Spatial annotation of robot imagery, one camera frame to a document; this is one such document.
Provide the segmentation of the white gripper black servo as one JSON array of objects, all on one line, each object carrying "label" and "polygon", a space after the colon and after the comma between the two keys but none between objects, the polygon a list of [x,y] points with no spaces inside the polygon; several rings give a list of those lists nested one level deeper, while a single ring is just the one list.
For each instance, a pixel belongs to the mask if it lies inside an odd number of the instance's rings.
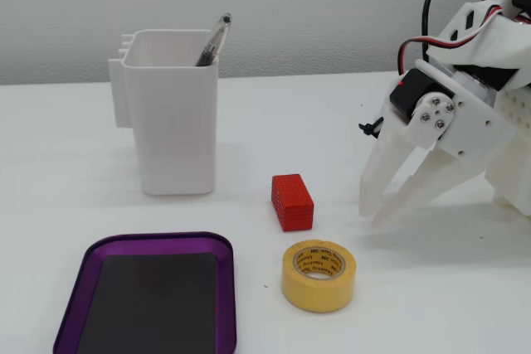
[{"label": "white gripper black servo", "polygon": [[359,128],[378,136],[360,178],[359,214],[381,224],[394,211],[382,193],[416,148],[439,148],[458,161],[487,167],[515,135],[515,127],[487,103],[487,93],[458,72],[419,60],[388,91],[382,115]]}]

